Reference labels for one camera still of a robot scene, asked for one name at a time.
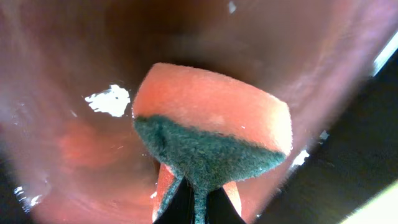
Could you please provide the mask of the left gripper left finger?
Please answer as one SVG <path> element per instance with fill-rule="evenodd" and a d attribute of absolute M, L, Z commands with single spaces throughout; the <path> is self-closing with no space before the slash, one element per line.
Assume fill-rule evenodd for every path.
<path fill-rule="evenodd" d="M 195 221 L 194 192 L 183 178 L 169 205 L 154 224 L 193 224 Z"/>

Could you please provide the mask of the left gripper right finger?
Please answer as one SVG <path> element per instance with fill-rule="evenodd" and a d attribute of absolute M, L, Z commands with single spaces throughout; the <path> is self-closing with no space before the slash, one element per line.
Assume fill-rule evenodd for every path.
<path fill-rule="evenodd" d="M 206 198 L 206 224 L 246 224 L 234 209 L 223 188 L 218 188 Z"/>

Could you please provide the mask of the orange green sponge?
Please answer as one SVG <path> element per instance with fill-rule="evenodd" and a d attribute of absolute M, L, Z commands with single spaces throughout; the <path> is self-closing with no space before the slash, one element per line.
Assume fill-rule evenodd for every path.
<path fill-rule="evenodd" d="M 159 218 L 183 180 L 193 189 L 194 221 L 206 222 L 208 194 L 275 169 L 292 151 L 287 103 L 229 76 L 155 63 L 132 105 L 141 141 L 172 179 L 159 191 Z"/>

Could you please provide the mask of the yellow-green plate bottom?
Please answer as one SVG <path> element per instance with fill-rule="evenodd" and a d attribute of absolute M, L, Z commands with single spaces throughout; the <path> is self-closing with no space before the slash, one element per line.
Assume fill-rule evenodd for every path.
<path fill-rule="evenodd" d="M 348 215 L 340 224 L 397 224 L 397 180 Z"/>

